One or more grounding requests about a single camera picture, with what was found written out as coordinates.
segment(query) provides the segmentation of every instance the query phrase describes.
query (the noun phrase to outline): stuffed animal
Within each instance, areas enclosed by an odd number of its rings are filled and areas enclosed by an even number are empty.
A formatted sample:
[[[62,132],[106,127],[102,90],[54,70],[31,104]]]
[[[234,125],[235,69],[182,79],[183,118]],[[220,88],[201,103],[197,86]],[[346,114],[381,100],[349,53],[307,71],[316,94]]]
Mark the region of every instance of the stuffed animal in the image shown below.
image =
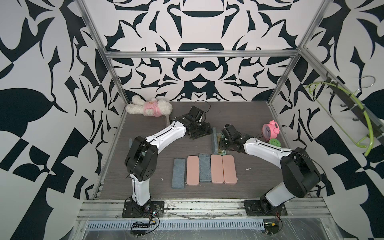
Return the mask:
[[[151,98],[150,102],[145,102],[140,96],[135,95],[131,102],[132,104],[127,105],[127,112],[130,114],[160,117],[172,112],[172,104],[162,99],[157,101],[155,98]]]

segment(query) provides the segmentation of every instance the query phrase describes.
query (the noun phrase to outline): pink block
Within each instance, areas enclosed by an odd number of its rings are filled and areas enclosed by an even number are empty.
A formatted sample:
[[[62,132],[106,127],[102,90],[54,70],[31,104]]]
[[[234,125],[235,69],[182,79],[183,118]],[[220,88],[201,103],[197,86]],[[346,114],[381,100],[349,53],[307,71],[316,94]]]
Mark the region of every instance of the pink block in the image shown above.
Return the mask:
[[[224,183],[223,158],[221,155],[211,155],[211,176],[213,184]]]
[[[233,185],[237,183],[235,160],[232,155],[223,156],[223,171],[225,184]]]
[[[187,185],[197,186],[199,181],[199,157],[188,156],[187,158]]]

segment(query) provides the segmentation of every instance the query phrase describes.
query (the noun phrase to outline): gray wooden floor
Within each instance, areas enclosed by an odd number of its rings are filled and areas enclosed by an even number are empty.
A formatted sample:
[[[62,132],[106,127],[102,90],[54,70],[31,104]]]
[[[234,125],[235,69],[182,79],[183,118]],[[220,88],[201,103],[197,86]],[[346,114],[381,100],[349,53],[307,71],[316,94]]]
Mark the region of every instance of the gray wooden floor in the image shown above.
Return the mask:
[[[193,103],[172,103],[170,118],[189,112]],[[272,120],[272,114],[265,102],[211,103],[212,107],[206,122],[216,127],[218,132],[226,123],[231,123],[242,134],[256,136],[262,126]],[[206,111],[208,104],[197,102],[195,106]],[[165,128],[165,116],[145,117],[127,115],[121,131],[115,153],[101,191],[100,199],[126,199],[132,194],[131,180],[126,179],[128,172],[124,160],[129,151],[129,139],[137,136],[147,137]],[[172,189],[172,170],[174,158],[187,158],[199,153],[212,154],[211,135],[196,140],[187,136],[176,140],[158,156],[157,168],[150,178],[150,193],[153,199],[193,199],[193,198],[254,198],[260,197],[283,178],[281,170],[275,165],[255,156],[231,152],[235,158],[237,184],[217,185],[200,183],[199,186],[185,186],[185,189]]]

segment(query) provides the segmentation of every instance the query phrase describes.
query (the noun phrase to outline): black patterned wall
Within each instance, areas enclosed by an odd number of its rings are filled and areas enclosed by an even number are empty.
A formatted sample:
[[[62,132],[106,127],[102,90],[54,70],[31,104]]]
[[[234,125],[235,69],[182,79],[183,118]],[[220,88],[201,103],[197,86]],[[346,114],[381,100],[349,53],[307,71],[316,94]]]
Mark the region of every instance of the black patterned wall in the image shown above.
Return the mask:
[[[384,3],[380,0],[335,0],[308,44],[309,50],[347,88],[358,91],[359,99],[383,119],[383,26]],[[324,198],[343,237],[378,239],[384,237],[384,221],[378,212],[384,209],[384,147],[375,139],[370,154],[357,147],[327,112],[354,139],[368,133],[343,102],[331,95],[330,88],[318,86],[309,94],[310,83],[323,81],[301,58],[273,103],[283,131],[291,147],[305,148],[324,168],[328,184],[315,188],[314,194]],[[368,145],[368,139],[362,142]]]
[[[321,0],[86,0],[108,51],[296,49]],[[128,96],[268,100],[283,58],[115,59]]]
[[[124,103],[73,0],[0,8],[1,239],[67,239]]]

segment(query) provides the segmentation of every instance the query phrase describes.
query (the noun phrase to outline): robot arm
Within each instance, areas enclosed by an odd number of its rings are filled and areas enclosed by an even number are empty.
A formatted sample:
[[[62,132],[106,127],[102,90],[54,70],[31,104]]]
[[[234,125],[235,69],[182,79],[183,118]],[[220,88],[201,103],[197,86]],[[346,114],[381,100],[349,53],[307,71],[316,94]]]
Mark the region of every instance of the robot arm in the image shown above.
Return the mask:
[[[156,170],[157,155],[186,134],[196,139],[212,133],[209,123],[200,122],[203,115],[205,113],[202,110],[192,106],[188,114],[175,118],[171,125],[160,132],[146,138],[138,136],[134,139],[124,164],[132,179],[131,201],[137,204],[139,212],[143,212],[142,207],[151,201],[149,178]]]
[[[225,139],[220,140],[221,150],[232,150],[260,157],[281,169],[283,182],[264,194],[261,207],[264,213],[294,197],[304,197],[319,181],[321,175],[305,150],[276,147],[250,135],[242,135],[233,125],[222,130]]]

